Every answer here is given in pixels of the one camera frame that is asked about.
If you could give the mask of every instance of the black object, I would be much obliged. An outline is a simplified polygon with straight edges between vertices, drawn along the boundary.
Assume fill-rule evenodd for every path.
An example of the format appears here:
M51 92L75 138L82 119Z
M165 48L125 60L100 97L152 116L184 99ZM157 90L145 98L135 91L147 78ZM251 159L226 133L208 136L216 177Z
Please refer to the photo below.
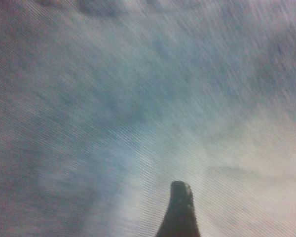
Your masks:
M155 237L200 237L189 184L171 183L167 212Z

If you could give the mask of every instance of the dark silhouette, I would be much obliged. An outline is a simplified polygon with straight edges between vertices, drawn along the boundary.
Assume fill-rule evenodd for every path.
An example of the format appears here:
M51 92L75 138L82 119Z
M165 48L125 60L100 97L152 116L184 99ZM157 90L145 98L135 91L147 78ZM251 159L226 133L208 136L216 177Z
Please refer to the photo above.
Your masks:
M190 185L182 181L173 181L168 209L156 237L200 236Z

